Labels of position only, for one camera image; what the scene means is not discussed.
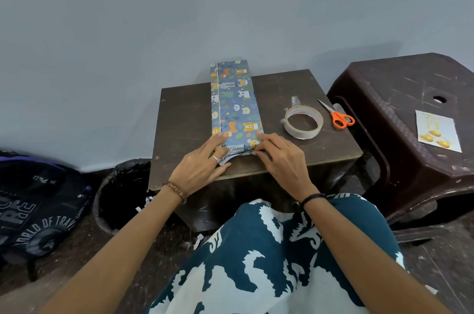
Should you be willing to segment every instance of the adhesive tape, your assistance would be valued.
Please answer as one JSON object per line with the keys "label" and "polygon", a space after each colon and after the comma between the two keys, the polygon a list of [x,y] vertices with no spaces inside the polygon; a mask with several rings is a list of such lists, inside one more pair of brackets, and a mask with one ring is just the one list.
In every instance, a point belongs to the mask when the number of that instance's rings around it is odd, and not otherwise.
{"label": "adhesive tape", "polygon": [[[288,122],[288,117],[291,117],[294,114],[305,114],[312,119],[314,119],[317,123],[317,128],[313,129],[311,131],[301,131],[292,125],[290,125],[290,122]],[[291,134],[294,138],[298,138],[300,140],[308,140],[310,138],[316,137],[321,128],[323,127],[323,116],[321,113],[317,112],[312,107],[308,106],[295,106],[290,109],[286,108],[286,113],[285,113],[285,118],[280,121],[283,123],[283,126],[285,127],[285,130]]]}

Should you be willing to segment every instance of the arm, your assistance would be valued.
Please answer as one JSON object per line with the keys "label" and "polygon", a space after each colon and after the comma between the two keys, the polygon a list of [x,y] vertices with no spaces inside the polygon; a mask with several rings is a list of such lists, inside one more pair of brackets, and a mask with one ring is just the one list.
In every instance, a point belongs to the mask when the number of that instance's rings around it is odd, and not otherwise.
{"label": "arm", "polygon": [[[190,195],[221,175],[230,163],[216,168],[217,158],[227,153],[221,147],[227,137],[216,135],[184,156],[171,174],[184,193]],[[45,313],[113,313],[133,280],[165,221],[181,203],[181,197],[165,185],[140,213],[40,309]]]}
{"label": "arm", "polygon": [[[253,154],[283,189],[299,202],[319,193],[309,178],[302,150],[275,133],[259,138],[262,142]],[[304,209],[371,313],[451,313],[326,199],[313,199]]]}

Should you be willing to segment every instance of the scissor blade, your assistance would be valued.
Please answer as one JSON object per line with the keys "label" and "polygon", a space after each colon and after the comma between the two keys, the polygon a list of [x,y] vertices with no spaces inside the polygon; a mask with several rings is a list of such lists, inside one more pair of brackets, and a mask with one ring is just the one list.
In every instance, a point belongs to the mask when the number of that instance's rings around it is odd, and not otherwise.
{"label": "scissor blade", "polygon": [[329,112],[335,112],[331,107],[329,107],[328,105],[326,105],[323,101],[321,101],[320,99],[318,99],[319,102],[321,102],[321,104],[329,111]]}

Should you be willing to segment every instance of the backpack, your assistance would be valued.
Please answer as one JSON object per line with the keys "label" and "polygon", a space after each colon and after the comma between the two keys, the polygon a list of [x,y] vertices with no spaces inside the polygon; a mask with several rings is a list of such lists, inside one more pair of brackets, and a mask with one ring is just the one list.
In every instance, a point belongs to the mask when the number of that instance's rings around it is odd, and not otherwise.
{"label": "backpack", "polygon": [[91,201],[78,171],[0,151],[0,255],[17,264],[51,253]]}

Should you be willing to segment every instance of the wall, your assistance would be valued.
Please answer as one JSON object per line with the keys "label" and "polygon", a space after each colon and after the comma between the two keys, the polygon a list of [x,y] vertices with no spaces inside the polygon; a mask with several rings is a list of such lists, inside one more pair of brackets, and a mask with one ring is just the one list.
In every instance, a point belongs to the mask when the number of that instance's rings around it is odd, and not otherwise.
{"label": "wall", "polygon": [[438,52],[474,69],[473,0],[0,0],[0,148],[81,170],[150,157],[160,90]]}

